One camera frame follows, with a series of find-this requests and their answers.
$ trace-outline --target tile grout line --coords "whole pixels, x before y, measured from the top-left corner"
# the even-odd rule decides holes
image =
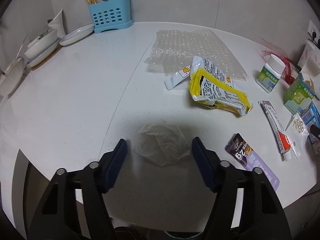
[[[216,25],[217,25],[218,12],[219,12],[219,4],[220,4],[220,0],[218,0],[218,8],[217,8],[216,21],[215,21],[215,23],[214,23],[214,28],[216,28]]]
[[[140,64],[140,62],[141,62],[141,60],[142,60],[143,56],[145,55],[145,53],[147,52],[147,50],[149,49],[150,45],[152,44],[152,42],[153,42],[154,40],[155,40],[155,38],[153,38],[153,39],[152,39],[152,41],[150,42],[150,44],[147,46],[147,48],[146,48],[145,52],[144,52],[144,53],[143,53],[143,55],[141,56],[141,59],[139,60],[138,64],[136,65],[136,67],[135,67],[135,69],[134,69],[134,71],[133,71],[133,73],[132,73],[132,75],[131,75],[131,77],[130,77],[130,79],[129,79],[128,83],[127,83],[127,85],[125,86],[125,88],[124,88],[124,90],[123,90],[123,93],[122,93],[122,95],[121,95],[121,97],[120,97],[120,100],[119,100],[119,102],[118,102],[117,106],[116,106],[116,109],[115,109],[115,111],[113,112],[112,118],[111,118],[111,120],[110,120],[110,123],[109,123],[108,129],[107,129],[107,132],[106,132],[106,135],[104,136],[104,139],[103,139],[103,142],[102,142],[102,145],[101,145],[101,149],[100,149],[100,152],[99,152],[98,161],[99,161],[99,159],[100,159],[100,156],[101,156],[101,150],[102,150],[102,147],[103,147],[104,141],[106,140],[107,133],[108,133],[108,131],[109,131],[109,128],[110,128],[111,122],[112,122],[112,120],[113,120],[113,117],[115,116],[115,113],[116,113],[117,109],[118,109],[118,105],[119,105],[119,103],[120,103],[120,101],[121,101],[121,99],[122,99],[122,96],[123,96],[123,94],[124,94],[125,90],[127,89],[127,86],[129,85],[130,80],[131,80],[131,78],[132,78],[133,74],[135,73],[135,71],[136,71],[137,67],[139,66],[139,64]]]

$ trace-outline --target table seam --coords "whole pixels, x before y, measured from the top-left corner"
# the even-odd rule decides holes
[[[129,81],[128,81],[127,85],[125,86],[125,88],[124,88],[124,90],[123,90],[123,92],[122,92],[122,95],[121,95],[121,97],[120,97],[120,99],[119,99],[119,102],[118,102],[118,104],[117,104],[117,106],[116,106],[116,109],[115,109],[115,111],[113,112],[113,115],[112,115],[112,118],[111,118],[111,120],[110,120],[108,129],[107,129],[107,132],[106,132],[106,134],[105,134],[105,136],[104,136],[104,139],[103,139],[103,142],[102,142],[102,145],[101,145],[101,148],[100,148],[98,160],[101,158],[101,150],[102,150],[103,144],[104,144],[104,142],[105,142],[105,140],[106,140],[107,133],[108,133],[109,128],[110,128],[110,125],[111,125],[111,123],[112,123],[113,117],[115,116],[115,113],[116,113],[116,111],[117,111],[117,109],[118,109],[118,105],[120,104],[120,101],[121,101],[121,99],[122,99],[122,96],[124,95],[124,92],[126,91],[126,89],[127,89],[128,85],[129,85],[129,83],[130,83],[130,80],[131,80],[133,74],[135,73],[137,67],[139,66],[141,60],[143,59],[143,56],[145,55],[145,53],[147,52],[147,50],[149,49],[150,45],[152,44],[152,42],[153,42],[155,39],[156,39],[156,36],[152,39],[152,41],[150,42],[150,44],[147,46],[146,50],[145,50],[144,53],[142,54],[142,56],[141,56],[138,64],[136,65],[134,71],[132,72],[131,77],[129,78]]]

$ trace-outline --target yellow snack bag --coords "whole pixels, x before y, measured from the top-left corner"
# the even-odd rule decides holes
[[[193,58],[189,85],[193,100],[210,108],[246,115],[252,108],[246,94],[229,86],[230,77],[221,71],[217,75],[216,69],[216,65],[207,59]]]

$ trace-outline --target silver screw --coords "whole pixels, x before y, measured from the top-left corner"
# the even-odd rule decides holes
[[[99,166],[99,163],[97,163],[97,162],[93,162],[93,163],[90,163],[89,164],[89,167],[91,168],[91,169],[95,169],[95,168],[97,168]]]
[[[254,170],[254,172],[257,173],[257,174],[262,174],[262,173],[263,173],[262,169],[259,168],[259,167],[255,167],[253,170]]]
[[[58,175],[62,175],[63,173],[65,173],[65,169],[61,168],[57,170]]]
[[[230,162],[228,162],[228,161],[221,161],[221,162],[220,162],[220,165],[221,165],[222,167],[227,168],[227,167],[230,166]]]

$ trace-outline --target white table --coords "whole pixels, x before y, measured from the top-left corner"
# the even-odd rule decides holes
[[[202,28],[136,23],[125,30],[93,34],[62,48],[31,72],[6,102],[8,118],[15,123],[6,128],[48,179],[60,167],[68,171],[84,168],[113,150],[120,138],[133,149],[141,143],[137,131],[142,125],[164,122],[178,125],[190,143],[199,136],[220,159],[241,168],[224,149],[239,132],[278,176],[276,193],[282,206],[288,206],[316,184],[316,164],[311,147],[298,160],[281,161],[258,101],[270,101],[287,126],[291,114],[283,106],[282,97],[288,85],[281,80],[268,94],[255,82],[265,63],[260,45],[213,29],[249,75],[241,86],[254,109],[241,118],[224,110],[200,107],[187,90],[168,91],[164,74],[147,72],[144,60],[150,55],[156,31]],[[214,198],[193,158],[174,166],[156,167],[132,151],[115,187],[105,196],[111,217],[147,228],[189,232],[203,230]],[[234,225],[240,218],[241,193],[238,199]]]

